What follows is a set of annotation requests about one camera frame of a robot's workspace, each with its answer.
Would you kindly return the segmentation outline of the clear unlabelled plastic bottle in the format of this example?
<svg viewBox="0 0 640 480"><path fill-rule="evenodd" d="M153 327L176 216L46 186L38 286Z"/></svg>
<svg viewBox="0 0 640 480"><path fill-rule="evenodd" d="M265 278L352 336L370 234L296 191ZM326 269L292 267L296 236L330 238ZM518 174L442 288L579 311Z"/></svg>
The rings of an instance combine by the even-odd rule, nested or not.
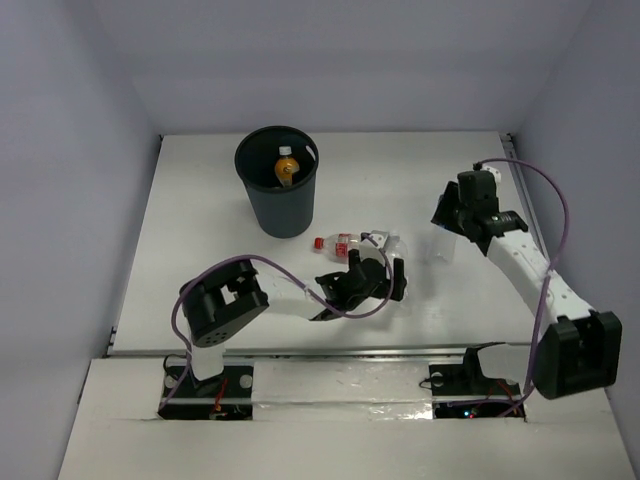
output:
<svg viewBox="0 0 640 480"><path fill-rule="evenodd" d="M394 314L399 318L408 318L411 306L408 300L408 278L406 261L408 248L397 232L385 232L386 240L382 249L392 267L393 279L390 282L390 302L394 305Z"/></svg>

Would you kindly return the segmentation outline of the blue label water bottle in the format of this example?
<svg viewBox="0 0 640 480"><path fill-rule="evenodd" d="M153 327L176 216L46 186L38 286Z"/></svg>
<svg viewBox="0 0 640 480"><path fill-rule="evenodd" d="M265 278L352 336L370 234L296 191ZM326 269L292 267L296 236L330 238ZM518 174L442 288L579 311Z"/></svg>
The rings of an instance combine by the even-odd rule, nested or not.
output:
<svg viewBox="0 0 640 480"><path fill-rule="evenodd" d="M430 264L451 264L454 260L457 236L444 228L439 220L440 203L443 196L438 199L436 209L431 219L432 230L427 246L426 260Z"/></svg>

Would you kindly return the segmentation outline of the red label clear bottle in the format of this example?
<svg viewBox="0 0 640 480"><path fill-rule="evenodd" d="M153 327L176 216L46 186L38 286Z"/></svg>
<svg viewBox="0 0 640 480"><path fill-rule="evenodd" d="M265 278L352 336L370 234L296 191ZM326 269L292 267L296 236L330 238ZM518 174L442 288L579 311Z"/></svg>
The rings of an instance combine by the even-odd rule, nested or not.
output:
<svg viewBox="0 0 640 480"><path fill-rule="evenodd" d="M313 241L313 248L316 253L338 263L347 262L351 251L363 254L365 251L375 249L368 237L353 233L337 233L327 237L316 237Z"/></svg>

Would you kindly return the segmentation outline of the orange juice bottle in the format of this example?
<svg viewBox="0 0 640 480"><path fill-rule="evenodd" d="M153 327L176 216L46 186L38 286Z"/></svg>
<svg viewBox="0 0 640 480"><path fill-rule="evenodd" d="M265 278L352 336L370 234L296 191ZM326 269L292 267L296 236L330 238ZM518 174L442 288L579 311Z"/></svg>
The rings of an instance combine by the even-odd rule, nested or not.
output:
<svg viewBox="0 0 640 480"><path fill-rule="evenodd" d="M300 171L300 165L293 157L290 146L280 146L278 151L279 159L274 166L275 176L283 188L291 187L294 176Z"/></svg>

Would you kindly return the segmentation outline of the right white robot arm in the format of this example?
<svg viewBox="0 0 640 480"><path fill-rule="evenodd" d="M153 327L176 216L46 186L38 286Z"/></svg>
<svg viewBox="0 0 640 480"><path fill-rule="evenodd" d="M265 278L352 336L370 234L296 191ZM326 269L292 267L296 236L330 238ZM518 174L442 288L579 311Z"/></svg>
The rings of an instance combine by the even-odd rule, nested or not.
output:
<svg viewBox="0 0 640 480"><path fill-rule="evenodd" d="M621 321L566 283L520 215L500 209L497 186L494 170L475 164L447 184L432 221L475 244L533 313L525 389L557 399L613 385Z"/></svg>

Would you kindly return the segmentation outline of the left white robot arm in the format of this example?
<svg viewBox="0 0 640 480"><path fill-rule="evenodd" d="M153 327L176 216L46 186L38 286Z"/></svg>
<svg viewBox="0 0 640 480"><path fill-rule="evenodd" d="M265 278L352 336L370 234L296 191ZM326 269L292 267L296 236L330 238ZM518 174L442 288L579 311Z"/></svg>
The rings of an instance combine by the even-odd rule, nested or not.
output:
<svg viewBox="0 0 640 480"><path fill-rule="evenodd" d="M215 392L224 372L224 343L261 314L311 322L362 319L405 296L404 259L377 250L348 255L348 269L319 276L308 284L281 265L250 254L222 261L187 282L171 313L174 333L185 343L186 380L198 396Z"/></svg>

